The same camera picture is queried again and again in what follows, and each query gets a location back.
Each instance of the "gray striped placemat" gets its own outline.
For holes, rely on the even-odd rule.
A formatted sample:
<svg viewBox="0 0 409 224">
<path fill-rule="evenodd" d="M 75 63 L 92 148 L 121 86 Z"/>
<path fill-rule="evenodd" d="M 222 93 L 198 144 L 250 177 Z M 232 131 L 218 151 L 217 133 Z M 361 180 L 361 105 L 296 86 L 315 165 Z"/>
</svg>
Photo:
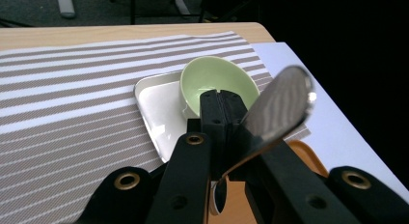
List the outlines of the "gray striped placemat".
<svg viewBox="0 0 409 224">
<path fill-rule="evenodd" d="M 111 172 L 160 166 L 133 87 L 205 55 L 272 79 L 234 32 L 0 52 L 0 223 L 73 222 Z"/>
</svg>

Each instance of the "white plate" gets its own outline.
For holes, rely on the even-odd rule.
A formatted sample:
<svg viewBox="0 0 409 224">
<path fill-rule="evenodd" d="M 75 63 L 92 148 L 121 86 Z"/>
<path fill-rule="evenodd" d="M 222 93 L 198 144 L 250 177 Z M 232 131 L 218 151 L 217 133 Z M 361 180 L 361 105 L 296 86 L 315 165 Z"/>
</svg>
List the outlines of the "white plate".
<svg viewBox="0 0 409 224">
<path fill-rule="evenodd" d="M 187 129 L 178 101 L 180 75 L 177 71 L 146 77 L 134 88 L 150 139 L 163 162 L 169 161 L 179 136 Z"/>
</svg>

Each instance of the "gray carpet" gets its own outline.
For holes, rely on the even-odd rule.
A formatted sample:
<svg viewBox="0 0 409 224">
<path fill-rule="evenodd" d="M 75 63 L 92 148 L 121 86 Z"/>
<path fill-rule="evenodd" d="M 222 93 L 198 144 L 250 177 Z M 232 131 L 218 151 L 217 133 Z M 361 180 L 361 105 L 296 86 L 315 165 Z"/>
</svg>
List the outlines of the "gray carpet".
<svg viewBox="0 0 409 224">
<path fill-rule="evenodd" d="M 180 16 L 199 14 L 202 0 L 177 0 L 178 6 L 171 0 L 136 0 L 136 14 L 173 16 L 136 17 L 136 24 L 195 23 L 198 16 Z M 130 0 L 72 0 L 75 18 L 60 16 L 58 0 L 0 0 L 0 27 L 100 26 L 130 24 Z"/>
</svg>

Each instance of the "bowl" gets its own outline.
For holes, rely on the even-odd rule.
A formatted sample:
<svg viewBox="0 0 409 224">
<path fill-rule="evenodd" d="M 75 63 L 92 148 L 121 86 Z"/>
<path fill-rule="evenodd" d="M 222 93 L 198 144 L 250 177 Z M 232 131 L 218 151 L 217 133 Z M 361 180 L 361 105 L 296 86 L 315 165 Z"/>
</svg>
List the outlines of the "bowl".
<svg viewBox="0 0 409 224">
<path fill-rule="evenodd" d="M 200 95 L 209 90 L 234 92 L 247 109 L 259 96 L 255 81 L 235 63 L 216 56 L 195 58 L 184 67 L 179 80 L 181 111 L 186 119 L 200 117 Z"/>
</svg>

